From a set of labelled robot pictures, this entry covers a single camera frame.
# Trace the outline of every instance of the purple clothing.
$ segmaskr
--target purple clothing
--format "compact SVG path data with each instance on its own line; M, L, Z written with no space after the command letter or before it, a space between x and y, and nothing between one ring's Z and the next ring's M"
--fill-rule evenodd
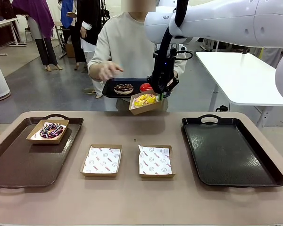
M53 35L54 22L46 0L14 0L12 6L31 16L39 25L45 38Z

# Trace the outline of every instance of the chair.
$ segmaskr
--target chair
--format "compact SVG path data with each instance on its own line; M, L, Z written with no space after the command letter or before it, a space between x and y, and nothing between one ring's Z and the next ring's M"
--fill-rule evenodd
M101 9L101 15L102 15L102 22L105 24L111 17L110 12L105 9Z
M31 34L30 27L25 28L25 42L27 42L27 32Z

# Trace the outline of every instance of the person in background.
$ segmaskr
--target person in background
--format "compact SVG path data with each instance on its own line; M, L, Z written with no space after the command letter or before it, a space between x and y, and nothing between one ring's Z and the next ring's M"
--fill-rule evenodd
M283 49L281 48L264 48L261 60L271 65L273 68L277 68L281 60L282 51Z
M51 71L49 64L62 70L63 68L58 65L50 39L53 36L54 22L46 0L14 0L12 6L15 14L28 15L31 34L46 70Z
M77 8L77 0L63 0L61 8L62 24L66 29L70 30L71 42L75 51L75 71L78 70L80 62L86 63L84 51L81 48L80 30L76 26L76 18L69 17L69 12L75 13Z
M86 62L93 57L98 35L102 28L100 14L100 0L78 0L77 15L69 13L68 16L77 16L78 25L81 26L81 47L84 50ZM104 84L92 79L94 90L85 89L87 92L96 93L96 99L103 96Z
M113 77L146 78L152 75L154 44L146 36L144 21L147 13L155 10L155 1L131 0L130 3L128 12L111 18L103 26L94 57L88 63L91 78L106 81ZM184 72L185 65L186 61L175 62L175 77ZM118 99L116 108L128 111L129 101ZM162 110L167 108L165 99Z
M9 0L2 0L0 9L4 19L12 19L16 17Z
M58 0L58 9L61 11L61 17L62 17L62 2L63 0ZM68 43L68 40L70 38L70 30L67 30L64 26L61 26L63 37L64 37L64 43L62 44L62 47L65 48L65 44Z

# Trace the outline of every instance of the red object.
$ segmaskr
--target red object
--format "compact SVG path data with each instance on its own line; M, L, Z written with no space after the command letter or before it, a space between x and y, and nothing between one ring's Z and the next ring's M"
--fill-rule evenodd
M141 85L141 87L140 87L141 92L145 92L145 91L148 91L148 90L153 90L153 88L151 87L151 85L149 83L144 83L144 84Z

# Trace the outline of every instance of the chocolate donut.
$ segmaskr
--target chocolate donut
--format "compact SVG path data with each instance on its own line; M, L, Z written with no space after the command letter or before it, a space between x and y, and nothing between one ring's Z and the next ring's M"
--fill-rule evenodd
M119 84L114 87L114 91L120 95L129 95L133 92L134 88L131 84Z
M57 137L63 132L64 128L59 123L50 123L44 126L40 131L40 136L46 139L52 139Z

